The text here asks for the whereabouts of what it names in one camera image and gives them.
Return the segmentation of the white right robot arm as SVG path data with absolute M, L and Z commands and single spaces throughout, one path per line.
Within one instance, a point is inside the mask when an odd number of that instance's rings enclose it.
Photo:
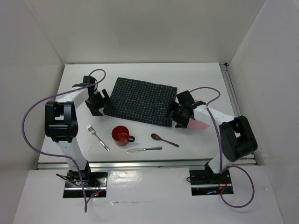
M 206 165 L 204 178 L 209 183 L 216 182 L 220 173 L 226 168 L 258 148 L 246 117 L 226 115 L 202 101 L 189 105 L 172 101 L 168 106 L 166 117 L 177 123 L 176 128 L 187 128 L 191 119 L 215 128 L 220 152 Z

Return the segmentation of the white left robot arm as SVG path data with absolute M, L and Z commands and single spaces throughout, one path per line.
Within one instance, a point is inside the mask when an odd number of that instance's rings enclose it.
M 81 186 L 92 182 L 88 161 L 82 155 L 76 136 L 78 120 L 76 109 L 85 103 L 93 116 L 102 116 L 100 109 L 111 106 L 112 101 L 105 89 L 74 87 L 57 101 L 45 104 L 45 134 L 50 137 L 66 156 L 69 171 L 77 172 L 75 180 Z

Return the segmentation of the silver fork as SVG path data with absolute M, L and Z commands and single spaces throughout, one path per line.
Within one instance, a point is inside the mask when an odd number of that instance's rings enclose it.
M 89 133 L 93 136 L 95 136 L 98 141 L 100 142 L 100 144 L 107 150 L 110 151 L 109 147 L 99 138 L 99 136 L 97 135 L 95 129 L 91 126 L 91 125 L 87 125 L 86 126 L 87 130 L 89 131 Z

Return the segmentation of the brown wooden spoon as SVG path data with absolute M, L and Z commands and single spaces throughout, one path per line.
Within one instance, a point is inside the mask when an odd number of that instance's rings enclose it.
M 155 134 L 155 133 L 152 133 L 152 134 L 151 134 L 151 137 L 152 137 L 152 139 L 154 139 L 154 140 L 163 141 L 163 142 L 166 142 L 166 143 L 168 143 L 168 144 L 170 144 L 170 145 L 173 145 L 173 146 L 175 146 L 175 147 L 179 147 L 178 144 L 173 143 L 173 142 L 171 142 L 171 141 L 167 141 L 167 140 L 161 138 L 159 135 L 157 135 L 157 134 Z

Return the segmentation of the red enamel mug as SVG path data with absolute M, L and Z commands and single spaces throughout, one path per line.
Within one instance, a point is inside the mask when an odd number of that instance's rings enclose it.
M 128 143 L 134 142 L 135 137 L 129 134 L 129 130 L 125 126 L 117 126 L 112 130 L 112 138 L 116 145 L 122 147 Z

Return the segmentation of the pink plastic plate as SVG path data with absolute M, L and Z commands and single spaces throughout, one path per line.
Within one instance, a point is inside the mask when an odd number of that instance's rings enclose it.
M 199 121 L 199 120 L 194 120 L 192 118 L 189 118 L 189 123 L 187 125 L 188 129 L 192 130 L 203 130 L 209 127 L 206 123 Z

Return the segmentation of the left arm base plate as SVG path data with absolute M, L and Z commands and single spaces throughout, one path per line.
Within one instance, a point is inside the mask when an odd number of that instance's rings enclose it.
M 69 175 L 56 174 L 65 181 L 63 198 L 83 198 L 81 182 L 71 179 Z M 107 196 L 108 171 L 92 172 L 90 180 L 83 179 L 85 194 L 87 198 L 92 195 L 94 198 Z

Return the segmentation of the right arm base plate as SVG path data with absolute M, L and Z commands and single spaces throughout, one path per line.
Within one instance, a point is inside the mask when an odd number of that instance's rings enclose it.
M 192 196 L 219 195 L 222 190 L 223 194 L 234 194 L 228 170 L 211 178 L 204 170 L 190 170 L 186 181 L 191 185 Z

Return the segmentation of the dark checked cloth placemat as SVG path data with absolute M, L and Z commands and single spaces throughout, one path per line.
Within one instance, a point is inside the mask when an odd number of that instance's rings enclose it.
M 165 126 L 164 117 L 177 88 L 141 80 L 118 77 L 110 95 L 112 108 L 103 110 L 107 116 Z

